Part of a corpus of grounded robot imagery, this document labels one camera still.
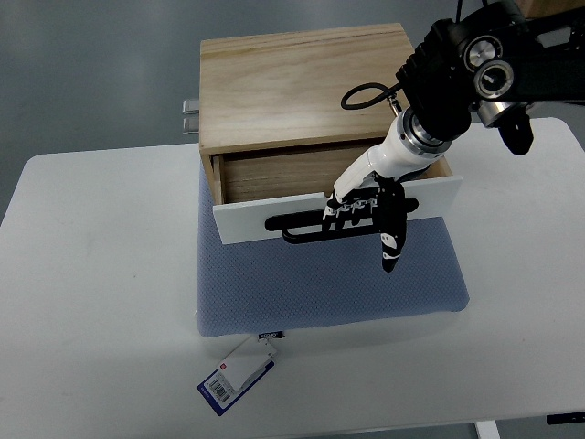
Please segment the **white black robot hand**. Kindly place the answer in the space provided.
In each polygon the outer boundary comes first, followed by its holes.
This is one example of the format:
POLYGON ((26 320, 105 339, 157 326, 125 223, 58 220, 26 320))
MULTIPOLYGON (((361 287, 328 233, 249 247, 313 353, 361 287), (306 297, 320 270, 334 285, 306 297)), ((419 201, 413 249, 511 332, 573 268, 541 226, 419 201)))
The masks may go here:
POLYGON ((340 231, 348 220, 357 225, 369 213, 381 240, 382 268, 392 272, 406 242, 407 216, 417 208, 403 183, 423 174, 450 146, 431 136, 414 111, 400 112, 385 139, 369 147, 334 183, 322 230, 340 231))

